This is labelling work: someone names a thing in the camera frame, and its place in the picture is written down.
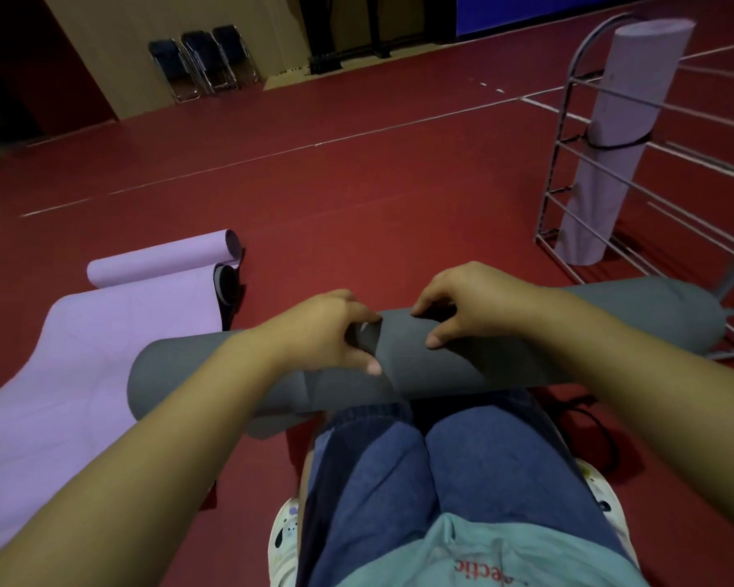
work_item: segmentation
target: metal rack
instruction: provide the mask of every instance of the metal rack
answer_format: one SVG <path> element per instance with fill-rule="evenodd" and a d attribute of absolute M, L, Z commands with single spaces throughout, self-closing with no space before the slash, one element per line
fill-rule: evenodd
<path fill-rule="evenodd" d="M 581 136 L 574 136 L 574 137 L 568 137 L 568 138 L 563 137 L 566 119 L 568 119 L 569 117 L 571 117 L 572 119 L 576 119 L 578 121 L 584 121 L 586 123 L 589 123 L 589 119 L 584 119 L 576 115 L 569 115 L 568 106 L 570 104 L 571 94 L 575 86 L 592 88 L 594 90 L 597 90 L 600 93 L 604 93 L 607 95 L 613 95 L 616 97 L 625 98 L 630 101 L 642 103 L 644 105 L 648 105 L 652 107 L 664 108 L 669 111 L 682 113 L 689 117 L 694 117 L 697 119 L 705 119 L 707 121 L 721 124 L 726 127 L 734 128 L 733 119 L 726 119 L 724 117 L 712 115 L 709 113 L 703 113 L 701 111 L 696 111 L 696 110 L 693 110 L 687 107 L 672 105 L 670 103 L 665 103 L 665 102 L 656 103 L 656 102 L 648 101 L 643 98 L 637 98 L 631 95 L 623 94 L 617 90 L 610 90 L 609 88 L 605 88 L 604 86 L 601 86 L 600 84 L 595 84 L 595 82 L 599 80 L 601 75 L 603 74 L 603 70 L 599 70 L 597 72 L 590 72 L 587 74 L 581 74 L 581 75 L 577 74 L 579 63 L 581 59 L 584 57 L 587 50 L 591 48 L 593 44 L 599 38 L 603 37 L 606 33 L 610 32 L 612 29 L 616 28 L 617 26 L 620 26 L 628 22 L 642 22 L 643 20 L 645 20 L 645 18 L 638 17 L 631 13 L 625 13 L 625 14 L 613 16 L 612 18 L 607 19 L 606 21 L 601 23 L 599 26 L 597 26 L 597 28 L 595 28 L 587 36 L 587 38 L 585 38 L 584 41 L 582 41 L 581 45 L 579 46 L 576 53 L 574 54 L 574 57 L 571 59 L 570 66 L 568 68 L 568 76 L 566 78 L 565 86 L 563 87 L 564 95 L 563 95 L 563 100 L 560 103 L 560 108 L 558 111 L 559 117 L 557 121 L 557 133 L 556 133 L 555 142 L 554 142 L 554 146 L 552 150 L 552 158 L 549 163 L 548 175 L 546 178 L 546 186 L 544 188 L 542 201 L 541 201 L 541 208 L 539 210 L 538 224 L 535 229 L 535 242 L 539 246 L 541 246 L 548 253 L 548 255 L 550 255 L 556 262 L 558 262 L 560 266 L 562 266 L 565 269 L 565 271 L 575 281 L 577 281 L 580 284 L 585 283 L 584 278 L 580 276 L 580 274 L 572 266 L 568 265 L 565 261 L 560 259 L 560 257 L 555 253 L 554 248 L 551 244 L 552 240 L 555 237 L 557 237 L 557 234 L 559 233 L 559 229 L 558 228 L 545 228 L 546 226 L 545 220 L 546 220 L 548 206 L 550 203 L 555 204 L 563 212 L 571 216 L 575 221 L 577 221 L 579 225 L 583 226 L 591 234 L 596 236 L 597 239 L 599 239 L 602 243 L 606 244 L 610 249 L 612 249 L 617 255 L 625 259 L 630 265 L 634 266 L 636 270 L 642 273 L 642 275 L 666 277 L 666 274 L 658 266 L 652 264 L 649 260 L 647 260 L 646 257 L 639 255 L 639 253 L 637 253 L 635 250 L 628 247 L 626 244 L 621 242 L 615 236 L 612 236 L 610 238 L 604 238 L 603 236 L 601 236 L 599 233 L 593 230 L 591 226 L 589 226 L 586 222 L 584 222 L 584 220 L 582 220 L 576 214 L 573 214 L 570 210 L 568 210 L 566 204 L 559 200 L 559 196 L 561 194 L 568 193 L 571 190 L 571 187 L 569 185 L 565 187 L 553 189 L 555 167 L 557 165 L 557 161 L 558 161 L 561 150 L 564 152 L 568 152 L 571 155 L 578 157 L 580 160 L 583 160 L 591 164 L 594 168 L 602 171 L 603 173 L 627 185 L 630 190 L 635 190 L 636 192 L 644 194 L 646 197 L 653 200 L 652 202 L 647 203 L 648 206 L 656 210 L 659 214 L 664 214 L 671 221 L 674 221 L 676 225 L 685 227 L 686 229 L 696 233 L 701 238 L 707 240 L 709 243 L 715 246 L 718 246 L 720 249 L 723 249 L 723 251 L 726 252 L 727 254 L 731 254 L 732 256 L 734 256 L 734 236 L 730 235 L 728 232 L 723 231 L 719 227 L 708 222 L 707 220 L 705 220 L 705 218 L 699 215 L 693 214 L 689 212 L 688 210 L 682 208 L 681 206 L 678 206 L 674 202 L 663 197 L 661 194 L 654 192 L 648 189 L 647 187 L 636 183 L 635 181 L 632 181 L 632 180 L 626 179 L 625 177 L 620 176 L 619 174 L 615 173 L 613 170 L 609 169 L 608 167 L 605 167 L 603 164 L 598 163 L 597 161 L 587 157 L 586 155 L 572 148 L 571 144 L 581 139 Z M 689 71 L 689 72 L 706 73 L 707 75 L 710 75 L 710 76 L 734 79 L 734 72 L 728 72 L 725 70 L 698 68 L 694 66 L 683 66 L 683 65 L 680 65 L 679 68 L 685 71 Z M 697 164 L 700 164 L 703 167 L 712 168 L 714 170 L 717 170 L 719 173 L 723 174 L 724 176 L 734 177 L 734 165 L 727 163 L 725 161 L 722 161 L 721 159 L 710 157 L 706 154 L 697 152 L 695 150 L 691 150 L 689 148 L 686 148 L 685 146 L 681 146 L 680 144 L 676 144 L 673 142 L 666 142 L 664 144 L 658 144 L 656 142 L 651 141 L 651 142 L 648 142 L 647 145 L 657 150 L 661 150 L 663 152 L 670 153 L 677 157 L 691 160 Z M 733 288 L 734 288 L 734 257 L 725 275 L 722 276 L 722 278 L 712 288 L 712 293 L 720 301 L 723 301 Z M 734 318 L 734 307 L 724 308 L 724 312 L 727 318 Z M 734 343 L 734 324 L 731 321 L 728 321 L 726 324 L 726 328 L 728 329 L 730 333 L 730 339 Z M 724 351 L 712 352 L 707 356 L 714 360 L 723 360 L 727 358 L 733 358 L 734 348 L 729 349 L 729 350 L 724 350 Z"/>

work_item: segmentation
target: rolled yoga mat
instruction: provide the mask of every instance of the rolled yoga mat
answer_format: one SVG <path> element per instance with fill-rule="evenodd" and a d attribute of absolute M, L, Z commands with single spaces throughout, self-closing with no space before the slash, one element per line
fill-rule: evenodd
<path fill-rule="evenodd" d="M 625 95 L 663 102 L 694 22 L 684 18 L 649 20 L 615 31 L 601 86 Z M 627 180 L 632 180 L 660 109 L 599 91 L 593 120 L 581 150 Z M 580 160 L 568 210 L 603 238 L 615 227 L 628 186 Z M 555 253 L 567 264 L 592 265 L 606 245 L 572 216 L 564 214 Z"/>
<path fill-rule="evenodd" d="M 161 338 L 231 327 L 242 256 L 231 231 L 96 260 L 97 290 L 63 296 L 0 388 L 0 548 L 135 418 L 130 367 Z"/>
<path fill-rule="evenodd" d="M 723 338 L 720 304 L 687 282 L 633 278 L 566 290 L 629 325 L 698 354 Z M 354 341 L 376 356 L 383 367 L 380 377 L 349 369 L 287 375 L 259 404 L 248 433 L 269 437 L 319 410 L 571 381 L 542 350 L 520 338 L 462 338 L 431 351 L 424 339 L 436 321 L 412 317 L 410 309 L 382 315 L 380 324 L 357 329 Z M 136 419 L 182 384 L 234 333 L 159 340 L 141 351 L 127 384 L 128 405 Z"/>

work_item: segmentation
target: left hand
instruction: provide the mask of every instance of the left hand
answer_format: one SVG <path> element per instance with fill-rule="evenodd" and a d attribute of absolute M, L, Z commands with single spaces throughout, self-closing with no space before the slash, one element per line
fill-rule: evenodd
<path fill-rule="evenodd" d="M 342 367 L 380 375 L 375 357 L 345 341 L 348 325 L 380 319 L 350 290 L 333 290 L 291 307 L 254 331 L 263 336 L 267 347 L 280 351 L 286 372 Z"/>

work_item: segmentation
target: gray yoga mat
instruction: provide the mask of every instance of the gray yoga mat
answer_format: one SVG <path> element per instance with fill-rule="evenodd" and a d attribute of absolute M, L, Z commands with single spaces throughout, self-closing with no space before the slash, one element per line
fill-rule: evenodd
<path fill-rule="evenodd" d="M 611 315 L 686 350 L 702 354 L 723 338 L 725 316 L 713 295 L 668 278 L 632 278 L 566 288 Z M 349 341 L 374 354 L 383 374 L 349 369 L 292 373 L 272 386 L 248 433 L 269 437 L 306 414 L 353 405 L 567 383 L 570 376 L 541 349 L 513 336 L 462 338 L 431 351 L 424 339 L 438 323 L 410 309 L 383 311 Z M 184 382 L 230 335 L 209 333 L 158 340 L 136 358 L 127 385 L 130 410 L 141 419 Z"/>

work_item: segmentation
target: blue jeans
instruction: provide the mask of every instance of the blue jeans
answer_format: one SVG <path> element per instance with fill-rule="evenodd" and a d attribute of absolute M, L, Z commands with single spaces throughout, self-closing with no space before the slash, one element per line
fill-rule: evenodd
<path fill-rule="evenodd" d="M 349 408 L 315 441 L 296 584 L 333 587 L 440 513 L 534 523 L 628 557 L 526 390 Z"/>

